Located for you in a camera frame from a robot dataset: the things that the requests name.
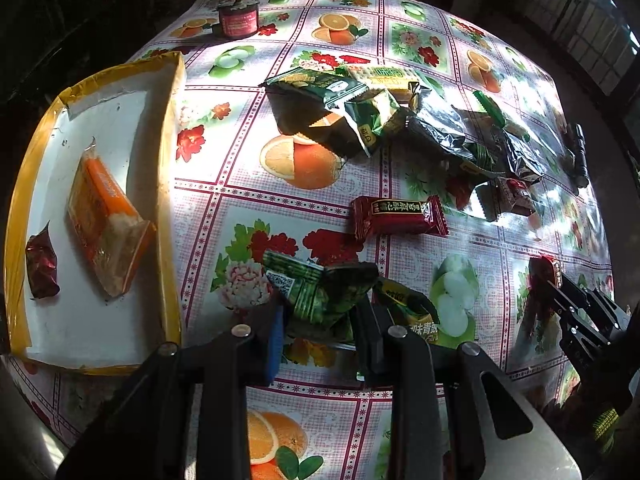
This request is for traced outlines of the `black flashlight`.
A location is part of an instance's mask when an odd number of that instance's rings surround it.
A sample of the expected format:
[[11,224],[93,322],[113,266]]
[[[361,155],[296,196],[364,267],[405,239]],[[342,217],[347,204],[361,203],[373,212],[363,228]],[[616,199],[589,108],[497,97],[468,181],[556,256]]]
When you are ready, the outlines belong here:
[[586,139],[584,130],[578,122],[570,122],[567,125],[568,148],[574,155],[573,178],[578,188],[586,188],[589,183],[589,174],[586,157]]

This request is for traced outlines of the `orange cracker packet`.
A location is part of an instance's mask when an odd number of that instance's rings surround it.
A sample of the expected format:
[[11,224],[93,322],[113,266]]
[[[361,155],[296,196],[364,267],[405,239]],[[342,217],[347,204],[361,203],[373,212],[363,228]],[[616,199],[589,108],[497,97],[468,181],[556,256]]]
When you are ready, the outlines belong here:
[[154,235],[90,144],[74,175],[67,214],[80,248],[108,296],[125,295]]

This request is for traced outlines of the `dark green cracker packet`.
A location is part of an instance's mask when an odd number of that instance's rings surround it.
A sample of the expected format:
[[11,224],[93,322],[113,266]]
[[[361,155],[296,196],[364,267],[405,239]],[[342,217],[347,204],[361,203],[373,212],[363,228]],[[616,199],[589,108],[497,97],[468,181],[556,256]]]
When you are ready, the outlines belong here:
[[341,158],[364,152],[346,103],[369,88],[354,78],[295,67],[262,83],[279,130],[301,134]]

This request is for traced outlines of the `dark foil snack bag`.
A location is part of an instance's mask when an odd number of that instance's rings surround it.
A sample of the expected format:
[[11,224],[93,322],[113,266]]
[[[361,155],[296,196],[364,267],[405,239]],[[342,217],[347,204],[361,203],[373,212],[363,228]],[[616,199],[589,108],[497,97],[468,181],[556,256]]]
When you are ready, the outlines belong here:
[[503,113],[498,103],[486,93],[474,90],[475,99],[484,108],[496,128],[501,132],[501,142],[509,169],[520,180],[534,184],[546,173],[540,157],[527,143],[527,130]]

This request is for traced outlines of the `yellow-green snack bag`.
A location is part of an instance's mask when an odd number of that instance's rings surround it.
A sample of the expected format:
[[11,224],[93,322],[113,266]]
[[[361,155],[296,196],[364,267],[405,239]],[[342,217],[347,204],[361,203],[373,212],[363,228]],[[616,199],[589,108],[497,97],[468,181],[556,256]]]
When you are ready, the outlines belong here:
[[437,309],[423,292],[380,276],[373,286],[373,296],[396,324],[410,328],[429,344],[438,343]]

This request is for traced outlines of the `green and gold snack bag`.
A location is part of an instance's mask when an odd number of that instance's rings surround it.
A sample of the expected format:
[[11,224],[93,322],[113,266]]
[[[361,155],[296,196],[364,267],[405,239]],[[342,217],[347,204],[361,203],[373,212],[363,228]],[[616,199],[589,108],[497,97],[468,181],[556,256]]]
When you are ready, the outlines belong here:
[[344,103],[345,118],[368,157],[406,128],[410,110],[385,88],[370,89]]

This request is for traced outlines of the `red rectangular snack packet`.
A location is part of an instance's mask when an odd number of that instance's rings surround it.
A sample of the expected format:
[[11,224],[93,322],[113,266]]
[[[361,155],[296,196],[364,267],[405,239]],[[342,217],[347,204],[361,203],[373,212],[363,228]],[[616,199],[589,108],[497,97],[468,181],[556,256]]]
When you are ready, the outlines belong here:
[[442,203],[435,195],[426,200],[360,196],[350,204],[350,212],[357,240],[394,234],[449,234]]

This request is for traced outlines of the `small dark red snack packet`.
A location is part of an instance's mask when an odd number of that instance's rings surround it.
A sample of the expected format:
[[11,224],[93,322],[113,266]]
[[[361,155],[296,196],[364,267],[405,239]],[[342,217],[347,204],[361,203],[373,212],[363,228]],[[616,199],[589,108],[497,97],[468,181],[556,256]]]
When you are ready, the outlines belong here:
[[527,185],[518,179],[496,177],[474,188],[485,218],[496,221],[500,214],[529,217],[535,212]]

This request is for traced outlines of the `green garlic pea snack bag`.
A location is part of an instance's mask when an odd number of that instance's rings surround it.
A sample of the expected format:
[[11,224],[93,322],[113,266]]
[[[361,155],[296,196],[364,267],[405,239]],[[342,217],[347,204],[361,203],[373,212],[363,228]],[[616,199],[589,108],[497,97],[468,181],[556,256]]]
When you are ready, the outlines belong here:
[[288,336],[340,344],[352,341],[349,312],[369,301],[369,290],[378,280],[374,263],[320,266],[268,250],[262,265],[270,284],[285,299]]

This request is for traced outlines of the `dark red snack wrapper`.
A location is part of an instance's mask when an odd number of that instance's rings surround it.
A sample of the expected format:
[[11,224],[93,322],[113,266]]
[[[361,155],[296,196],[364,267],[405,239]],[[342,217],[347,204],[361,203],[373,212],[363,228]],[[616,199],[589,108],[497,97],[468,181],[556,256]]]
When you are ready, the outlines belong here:
[[27,278],[32,298],[54,297],[60,291],[58,284],[58,256],[53,249],[49,225],[29,237],[25,247]]

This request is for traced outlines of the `silver foil snack bag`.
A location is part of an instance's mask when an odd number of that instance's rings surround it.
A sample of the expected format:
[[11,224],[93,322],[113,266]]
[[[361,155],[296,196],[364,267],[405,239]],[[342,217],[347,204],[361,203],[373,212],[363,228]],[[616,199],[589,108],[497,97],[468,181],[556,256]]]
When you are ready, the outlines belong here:
[[417,81],[409,84],[407,129],[444,153],[472,162],[475,157],[459,112],[435,90]]

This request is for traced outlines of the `floral fruit-print tablecloth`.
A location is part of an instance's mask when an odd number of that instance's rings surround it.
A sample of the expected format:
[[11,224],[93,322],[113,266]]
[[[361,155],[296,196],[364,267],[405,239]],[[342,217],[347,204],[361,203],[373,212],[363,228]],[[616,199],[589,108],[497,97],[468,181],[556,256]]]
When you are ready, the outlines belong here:
[[582,479],[613,302],[553,79],[416,0],[196,0],[48,106],[4,244],[60,479]]

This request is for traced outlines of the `red-labelled jar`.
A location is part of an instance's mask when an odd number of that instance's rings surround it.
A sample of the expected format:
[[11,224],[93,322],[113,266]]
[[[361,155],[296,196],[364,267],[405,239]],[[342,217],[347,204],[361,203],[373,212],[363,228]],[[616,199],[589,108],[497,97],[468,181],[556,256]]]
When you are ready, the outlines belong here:
[[218,6],[222,33],[229,39],[254,36],[258,29],[258,0],[229,0]]

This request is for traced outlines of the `yellow-edged white cardboard tray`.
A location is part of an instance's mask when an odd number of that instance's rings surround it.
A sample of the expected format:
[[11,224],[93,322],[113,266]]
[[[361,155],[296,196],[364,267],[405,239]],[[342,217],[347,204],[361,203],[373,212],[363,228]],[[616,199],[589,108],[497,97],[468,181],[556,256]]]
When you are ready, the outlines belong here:
[[14,356],[115,376],[180,341],[170,189],[185,83],[168,52],[79,81],[42,116],[6,222]]

